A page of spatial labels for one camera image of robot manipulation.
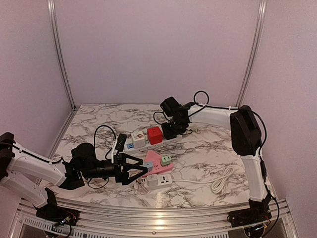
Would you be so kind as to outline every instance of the marble table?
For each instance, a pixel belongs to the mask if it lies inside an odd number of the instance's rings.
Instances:
[[[71,150],[83,142],[93,143],[95,129],[107,124],[117,134],[130,134],[136,130],[147,131],[156,126],[153,112],[159,111],[158,105],[82,105],[67,129],[54,159],[61,156],[66,161],[71,159]],[[149,207],[149,208],[184,208],[208,207],[246,202],[249,199],[249,186],[243,163],[231,147],[230,131],[221,127],[202,123],[192,123],[192,134],[181,141],[155,149],[160,155],[171,155],[174,169],[170,172],[175,179],[212,180],[222,176],[223,168],[233,166],[235,172],[228,179],[226,193],[214,194],[211,184],[174,182],[169,188],[153,190],[141,194],[133,184],[122,186],[110,178],[101,189],[88,186],[76,190],[63,190],[42,181],[42,185],[51,187],[57,197],[89,203],[114,206]],[[110,130],[101,128],[96,138],[96,154],[104,159],[105,152],[113,143]],[[145,159],[146,152],[134,154]],[[93,180],[92,186],[105,183],[102,179]]]

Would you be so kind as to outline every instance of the wall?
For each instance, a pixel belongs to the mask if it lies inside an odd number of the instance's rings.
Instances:
[[[268,1],[245,104],[268,129],[264,157],[300,238],[315,238],[317,214],[317,2]]]
[[[76,104],[182,103],[197,90],[234,106],[259,8],[253,0],[56,1]]]
[[[54,52],[47,2],[0,1],[0,134],[48,155],[70,108]],[[0,187],[0,237],[19,198]]]

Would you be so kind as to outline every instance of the red cube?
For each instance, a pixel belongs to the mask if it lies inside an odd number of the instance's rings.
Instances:
[[[158,126],[148,129],[148,140],[151,145],[155,145],[163,141],[163,133]]]

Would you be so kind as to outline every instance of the pink power strip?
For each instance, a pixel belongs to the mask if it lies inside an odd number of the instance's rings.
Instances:
[[[144,162],[152,162],[153,169],[151,172],[148,172],[147,174],[143,175],[143,177],[146,177],[148,175],[161,174],[164,172],[171,171],[173,169],[173,167],[174,167],[173,163],[170,163],[167,166],[162,166],[160,164],[161,158],[162,158],[162,156],[159,155],[158,153],[154,152],[153,150],[148,151]]]

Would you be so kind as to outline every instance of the robotic arm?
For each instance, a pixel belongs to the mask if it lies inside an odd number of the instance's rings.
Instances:
[[[185,133],[191,122],[203,122],[231,130],[232,148],[240,155],[249,181],[250,208],[232,211],[227,219],[232,227],[270,219],[268,204],[271,193],[265,184],[266,168],[260,156],[261,130],[251,108],[242,106],[232,110],[231,108],[198,106],[193,102],[180,105],[173,97],[165,99],[160,107],[171,118],[171,121],[161,125],[164,137],[168,139]]]
[[[78,145],[72,152],[70,162],[53,162],[33,153],[14,141],[14,135],[6,132],[0,136],[0,185],[30,201],[37,209],[37,216],[54,222],[62,222],[70,217],[70,225],[75,225],[78,211],[57,206],[54,192],[33,183],[24,174],[32,175],[51,182],[60,188],[73,190],[84,186],[85,179],[115,177],[116,182],[126,185],[143,176],[148,168],[141,166],[143,160],[121,153],[126,135],[120,134],[112,154],[112,160],[100,161],[90,143]],[[136,163],[129,164],[127,159]],[[140,170],[130,177],[129,170]]]

